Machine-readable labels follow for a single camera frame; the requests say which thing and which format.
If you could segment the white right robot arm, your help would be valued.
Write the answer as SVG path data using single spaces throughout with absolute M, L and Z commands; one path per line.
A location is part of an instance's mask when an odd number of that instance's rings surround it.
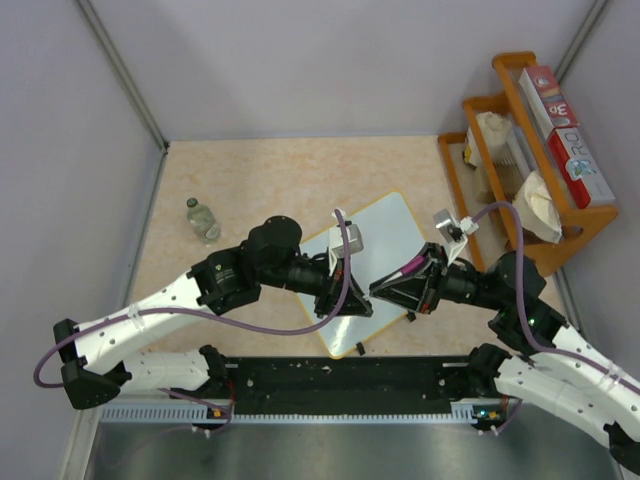
M 546 285 L 535 264 L 514 252 L 487 271 L 448 260 L 427 243 L 406 266 L 373 282 L 373 298 L 429 314 L 441 301 L 495 311 L 489 328 L 509 353 L 484 345 L 470 357 L 466 380 L 476 394 L 495 390 L 570 423 L 639 471 L 639 382 L 592 346 L 540 299 Z

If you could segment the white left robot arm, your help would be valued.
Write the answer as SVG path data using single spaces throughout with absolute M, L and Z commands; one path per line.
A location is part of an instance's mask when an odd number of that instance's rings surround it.
M 182 353 L 146 353 L 144 347 L 195 323 L 213 320 L 267 335 L 285 330 L 247 324 L 228 313 L 257 302 L 264 287 L 307 295 L 318 323 L 293 330 L 316 331 L 336 317 L 369 317 L 371 303 L 357 285 L 351 257 L 363 250 L 358 226 L 339 216 L 326 249 L 300 249 L 302 229 L 273 216 L 253 228 L 240 245 L 210 254 L 160 291 L 102 320 L 66 319 L 54 328 L 62 361 L 62 387 L 77 410 L 103 405 L 121 393 L 172 389 L 220 394 L 228 383 L 223 356 L 205 345 Z

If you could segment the yellow-framed whiteboard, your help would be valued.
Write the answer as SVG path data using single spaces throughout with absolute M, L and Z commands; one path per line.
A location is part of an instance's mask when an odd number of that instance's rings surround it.
M 409 263 L 425 243 L 404 197 L 393 191 L 348 216 L 358 226 L 364 249 L 351 256 L 351 273 L 363 291 L 381 277 Z M 406 314 L 381 300 L 371 301 L 373 315 L 339 316 L 318 330 L 328 354 L 340 359 Z

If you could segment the purple-capped whiteboard marker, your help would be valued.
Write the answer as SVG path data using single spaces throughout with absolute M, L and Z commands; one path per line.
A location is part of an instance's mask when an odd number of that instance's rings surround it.
M 369 285 L 369 296 L 374 298 L 378 295 L 379 291 L 394 286 L 401 281 L 408 280 L 413 273 L 424 265 L 425 260 L 426 258 L 424 256 L 416 256 L 401 268 L 371 283 Z

